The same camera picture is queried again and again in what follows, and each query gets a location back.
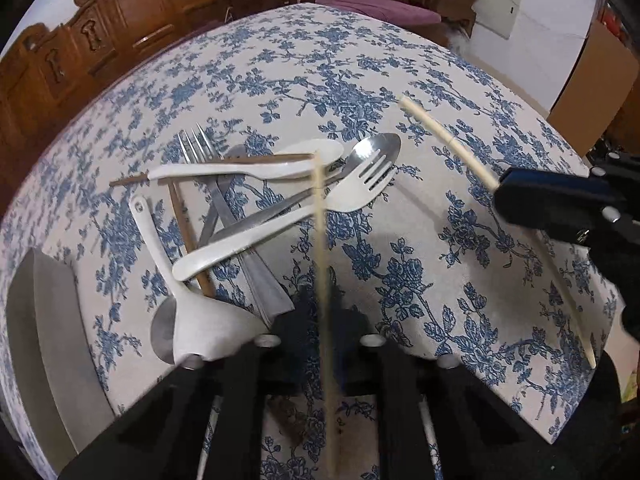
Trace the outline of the light bamboo chopstick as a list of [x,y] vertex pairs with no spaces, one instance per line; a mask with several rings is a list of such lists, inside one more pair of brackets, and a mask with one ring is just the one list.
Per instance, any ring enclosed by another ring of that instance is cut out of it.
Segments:
[[[471,170],[472,173],[480,179],[480,182],[482,182],[484,187],[487,188],[487,191],[491,195],[495,194],[500,185],[496,176],[486,169],[475,155],[465,148],[455,136],[453,136],[437,120],[431,118],[424,108],[420,107],[420,105],[416,104],[412,99],[409,99],[408,96],[402,96],[399,99],[399,106],[414,119],[417,119],[427,131],[433,133],[434,136],[437,136],[439,140],[441,140],[442,143],[450,149],[450,151],[457,155],[462,162],[465,163],[465,166],[467,166],[469,170]],[[575,332],[582,344],[582,350],[584,350],[586,360],[589,366],[594,370],[597,366],[596,355],[594,354],[589,334],[587,333],[584,323],[582,322],[582,318],[580,317],[578,305],[576,304],[570,289],[567,287],[567,284],[565,284],[558,268],[555,266],[546,245],[538,235],[533,230],[527,228],[524,228],[524,232],[538,250],[538,256],[547,266],[548,270],[552,274],[552,278],[554,278],[554,282],[556,287],[559,289],[561,296],[570,307],[576,324]]]
[[338,442],[335,421],[336,385],[333,371],[333,341],[331,336],[331,287],[328,253],[326,252],[326,208],[324,208],[324,173],[320,157],[314,154],[312,198],[314,199],[314,265],[318,304],[320,377],[326,415],[326,478],[338,476]]

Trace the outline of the white plastic fork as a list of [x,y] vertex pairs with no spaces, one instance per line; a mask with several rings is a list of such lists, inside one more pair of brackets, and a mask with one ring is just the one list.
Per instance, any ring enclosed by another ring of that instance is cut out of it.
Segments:
[[232,230],[229,236],[177,260],[171,269],[172,276],[177,281],[184,282],[210,266],[277,235],[299,221],[318,214],[322,216],[326,210],[353,212],[366,206],[380,195],[393,179],[393,164],[386,155],[370,156],[338,182],[327,196],[320,195],[311,205],[299,207],[258,226],[242,231]]

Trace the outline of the white ceramic soup spoon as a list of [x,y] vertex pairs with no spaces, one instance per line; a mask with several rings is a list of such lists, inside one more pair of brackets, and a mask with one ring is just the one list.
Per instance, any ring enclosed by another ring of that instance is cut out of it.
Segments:
[[150,207],[141,195],[129,208],[144,244],[176,300],[172,354],[176,364],[188,356],[215,361],[231,356],[242,344],[268,332],[260,318],[234,304],[192,292],[171,273],[171,263],[156,232]]

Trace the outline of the large brown cardboard box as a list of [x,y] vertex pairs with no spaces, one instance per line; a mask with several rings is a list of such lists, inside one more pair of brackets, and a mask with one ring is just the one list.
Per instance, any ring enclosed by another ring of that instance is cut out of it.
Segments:
[[639,73],[634,54],[605,24],[593,22],[548,123],[584,157],[624,104]]

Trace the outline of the white electrical panel box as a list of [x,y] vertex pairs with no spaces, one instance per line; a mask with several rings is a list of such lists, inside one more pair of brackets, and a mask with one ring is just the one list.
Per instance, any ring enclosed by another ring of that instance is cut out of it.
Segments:
[[509,40],[522,0],[477,0],[474,3],[478,24]]

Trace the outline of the white plastic spoon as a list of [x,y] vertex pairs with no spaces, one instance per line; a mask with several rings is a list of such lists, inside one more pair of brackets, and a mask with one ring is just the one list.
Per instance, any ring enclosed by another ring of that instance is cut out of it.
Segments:
[[287,159],[283,162],[258,162],[257,156],[248,162],[203,162],[202,164],[167,164],[149,170],[149,180],[165,178],[221,176],[222,174],[246,174],[259,180],[293,179],[306,176],[314,168],[314,154],[320,157],[321,166],[330,166],[344,153],[344,146],[335,140],[311,139],[298,142],[277,152],[277,155],[291,157],[308,155],[301,160]]

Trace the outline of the blue floral tablecloth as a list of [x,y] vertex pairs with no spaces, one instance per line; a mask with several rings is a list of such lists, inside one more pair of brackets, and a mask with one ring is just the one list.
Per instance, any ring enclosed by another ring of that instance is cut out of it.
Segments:
[[344,305],[417,356],[456,354],[541,440],[551,477],[610,478],[605,426],[580,421],[593,372],[576,325],[602,352],[620,298],[582,248],[504,222],[474,174],[398,107],[401,94],[493,172],[587,173],[534,110],[457,55],[360,14],[285,6],[180,44],[79,114],[2,219],[1,285],[32,248],[72,268],[82,348],[101,393],[125,411],[166,370],[149,331],[167,287],[130,198],[149,201],[169,258],[183,244],[165,188],[114,180],[178,162],[180,136],[197,126],[219,151],[254,156],[395,133],[393,182],[366,208],[329,215]]

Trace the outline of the dark brown wooden chopstick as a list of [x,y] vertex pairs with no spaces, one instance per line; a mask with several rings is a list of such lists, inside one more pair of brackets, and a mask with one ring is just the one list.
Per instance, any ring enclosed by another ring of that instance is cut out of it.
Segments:
[[145,174],[111,181],[110,186],[151,180],[222,176],[223,174],[246,174],[260,180],[276,180],[303,176],[309,174],[312,168],[314,168],[313,154],[254,156],[198,164],[160,165]]

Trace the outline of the metal fork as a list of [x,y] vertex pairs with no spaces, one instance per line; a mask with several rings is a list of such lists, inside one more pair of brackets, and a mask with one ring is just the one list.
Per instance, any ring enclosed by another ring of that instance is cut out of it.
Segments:
[[[179,136],[179,142],[183,157],[188,164],[212,162],[219,157],[201,126],[198,126],[198,131],[191,130],[186,132],[184,136]],[[198,239],[198,246],[202,247],[212,239],[217,220],[220,220],[223,226],[232,226],[235,224],[236,218],[224,200],[224,193],[218,177],[201,176],[198,177],[198,180],[206,186],[212,196],[209,213]],[[245,252],[241,252],[238,255],[238,260],[253,295],[258,314],[268,327],[278,315],[295,309],[290,296],[256,250],[247,249]]]

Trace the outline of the carved wooden sofa bench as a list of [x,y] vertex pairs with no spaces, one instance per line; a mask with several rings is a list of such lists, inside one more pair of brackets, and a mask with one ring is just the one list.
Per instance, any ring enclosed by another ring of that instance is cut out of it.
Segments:
[[1,199],[56,134],[112,82],[190,32],[224,19],[227,0],[74,0],[55,28],[20,33],[1,60]]

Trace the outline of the metal rectangular tray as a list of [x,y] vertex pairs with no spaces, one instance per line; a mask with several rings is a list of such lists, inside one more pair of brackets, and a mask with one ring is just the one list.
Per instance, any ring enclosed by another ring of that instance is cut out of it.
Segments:
[[72,268],[30,248],[9,286],[6,322],[27,419],[59,474],[115,419],[89,350]]

